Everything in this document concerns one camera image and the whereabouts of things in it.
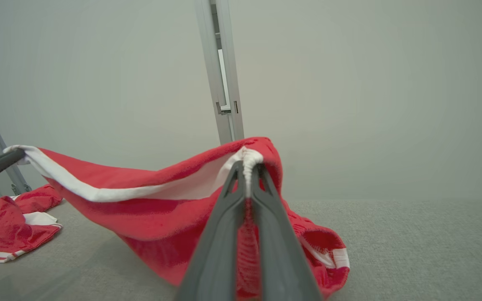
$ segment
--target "red and white garment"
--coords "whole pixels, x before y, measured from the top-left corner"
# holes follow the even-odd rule
[[[49,185],[0,198],[0,263],[38,248],[61,230],[57,219],[44,212],[61,200]]]
[[[159,171],[84,162],[46,149],[15,145],[48,182],[91,221],[114,231],[159,276],[178,285],[187,269],[220,189],[236,161],[246,182],[266,164],[281,192],[282,164],[267,138],[234,141]],[[346,247],[336,232],[312,223],[282,203],[304,246],[321,293],[342,288],[349,273]],[[257,227],[245,221],[238,235],[237,295],[260,292]]]

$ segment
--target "gray table surface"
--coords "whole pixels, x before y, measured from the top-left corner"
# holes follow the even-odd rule
[[[482,300],[482,201],[310,200],[291,208],[335,230],[351,272],[331,300]],[[175,288],[112,232],[63,202],[46,245],[0,263],[2,300],[167,301]]]

